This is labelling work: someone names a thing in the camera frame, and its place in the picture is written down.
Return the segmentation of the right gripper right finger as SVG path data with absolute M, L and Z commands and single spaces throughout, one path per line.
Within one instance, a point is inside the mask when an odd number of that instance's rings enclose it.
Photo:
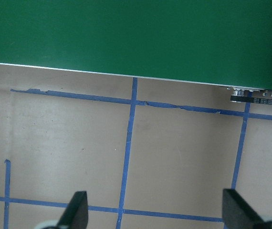
M 265 222 L 234 189 L 223 189 L 222 220 L 228 229 L 264 229 Z

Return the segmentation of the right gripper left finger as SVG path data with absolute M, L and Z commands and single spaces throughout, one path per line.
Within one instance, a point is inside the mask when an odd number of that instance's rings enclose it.
M 58 229 L 86 229 L 88 225 L 88 201 L 86 191 L 74 193 L 67 208 L 60 217 Z

